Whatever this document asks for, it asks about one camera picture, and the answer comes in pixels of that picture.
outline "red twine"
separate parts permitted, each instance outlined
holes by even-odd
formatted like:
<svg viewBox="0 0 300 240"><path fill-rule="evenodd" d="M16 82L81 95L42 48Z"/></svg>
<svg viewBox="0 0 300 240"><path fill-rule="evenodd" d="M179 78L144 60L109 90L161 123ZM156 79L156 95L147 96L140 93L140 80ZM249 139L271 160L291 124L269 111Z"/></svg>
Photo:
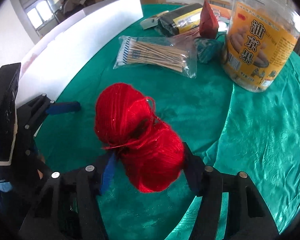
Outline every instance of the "red twine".
<svg viewBox="0 0 300 240"><path fill-rule="evenodd" d="M183 168L179 136L154 114L154 100L128 84L113 84L100 94L94 130L107 149L118 148L130 182L141 192L166 189Z"/></svg>

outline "window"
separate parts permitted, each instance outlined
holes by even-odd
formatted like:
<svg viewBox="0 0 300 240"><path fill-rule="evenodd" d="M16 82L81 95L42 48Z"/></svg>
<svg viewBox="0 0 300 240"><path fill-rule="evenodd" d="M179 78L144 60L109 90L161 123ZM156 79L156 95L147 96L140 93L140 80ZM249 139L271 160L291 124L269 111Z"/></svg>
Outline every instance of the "window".
<svg viewBox="0 0 300 240"><path fill-rule="evenodd" d="M35 8L33 8L31 11L29 11L27 13L32 25L34 28L39 28L42 24L43 24L43 21L41 20L37 10Z"/></svg>
<svg viewBox="0 0 300 240"><path fill-rule="evenodd" d="M42 2L38 3L38 5L36 6L36 9L38 10L41 18L44 21L48 21L53 16L47 1L42 1Z"/></svg>
<svg viewBox="0 0 300 240"><path fill-rule="evenodd" d="M62 2L64 0L37 0L35 3L25 9L33 27L38 31L51 20L60 23L58 12L62 11Z"/></svg>

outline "person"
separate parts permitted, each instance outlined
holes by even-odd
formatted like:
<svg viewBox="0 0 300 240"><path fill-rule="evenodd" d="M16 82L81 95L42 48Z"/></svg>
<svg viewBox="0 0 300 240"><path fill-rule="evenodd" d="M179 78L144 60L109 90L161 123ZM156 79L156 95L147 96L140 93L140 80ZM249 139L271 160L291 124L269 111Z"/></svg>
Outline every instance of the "person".
<svg viewBox="0 0 300 240"><path fill-rule="evenodd" d="M37 152L37 158L45 163L43 155ZM43 178L41 171L37 170L39 178ZM6 222L13 229L18 231L21 228L31 204L21 198L18 193L13 190L10 182L0 183L0 214L6 219Z"/></svg>
<svg viewBox="0 0 300 240"><path fill-rule="evenodd" d="M62 13L63 13L63 11L64 11L65 4L66 4L67 1L68 1L68 0L63 0L63 2L61 3L61 11L62 11Z"/></svg>
<svg viewBox="0 0 300 240"><path fill-rule="evenodd" d="M66 18L68 18L69 16L75 14L81 9L83 9L83 5L80 4L79 0L68 0L65 3L63 14L65 15Z"/></svg>

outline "white wall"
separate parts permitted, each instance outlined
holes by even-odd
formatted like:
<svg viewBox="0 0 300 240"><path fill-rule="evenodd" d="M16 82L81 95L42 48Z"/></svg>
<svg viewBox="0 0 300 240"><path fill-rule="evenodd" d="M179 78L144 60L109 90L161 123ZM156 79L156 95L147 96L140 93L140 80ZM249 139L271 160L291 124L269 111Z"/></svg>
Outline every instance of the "white wall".
<svg viewBox="0 0 300 240"><path fill-rule="evenodd" d="M0 7L0 67L20 62L33 46L10 0L5 0Z"/></svg>
<svg viewBox="0 0 300 240"><path fill-rule="evenodd" d="M35 31L35 29L34 29L32 23L30 22L27 14L23 10L23 8L20 4L20 1L19 0L10 0L10 2L12 4L12 7L13 7L16 15L18 16L19 21L23 25L24 29L26 30L26 32L30 36L33 43L36 44L40 40L39 35Z"/></svg>

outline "cardboard box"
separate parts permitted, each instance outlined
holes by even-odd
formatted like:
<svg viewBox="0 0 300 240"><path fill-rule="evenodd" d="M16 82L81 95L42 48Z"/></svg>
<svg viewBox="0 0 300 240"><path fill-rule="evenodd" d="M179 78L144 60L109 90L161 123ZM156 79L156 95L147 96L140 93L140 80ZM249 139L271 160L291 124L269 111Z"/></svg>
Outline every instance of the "cardboard box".
<svg viewBox="0 0 300 240"><path fill-rule="evenodd" d="M166 0L140 0L141 4L165 3Z"/></svg>
<svg viewBox="0 0 300 240"><path fill-rule="evenodd" d="M215 17L217 18L218 21L230 23L231 10L220 7L215 4L211 4L211 3L209 3L209 4L213 11L213 14L215 15Z"/></svg>

